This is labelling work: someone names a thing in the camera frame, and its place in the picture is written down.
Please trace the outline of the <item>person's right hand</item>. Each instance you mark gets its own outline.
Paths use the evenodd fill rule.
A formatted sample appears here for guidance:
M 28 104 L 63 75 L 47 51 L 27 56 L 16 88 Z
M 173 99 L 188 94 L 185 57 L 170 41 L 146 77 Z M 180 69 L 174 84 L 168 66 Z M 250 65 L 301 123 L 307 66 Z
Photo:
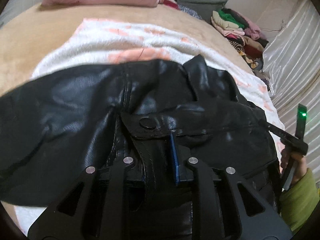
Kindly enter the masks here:
M 304 155 L 294 152 L 289 147 L 285 147 L 281 152 L 280 166 L 282 172 L 289 171 L 289 176 L 284 183 L 284 190 L 288 190 L 299 182 L 306 175 L 308 169 Z

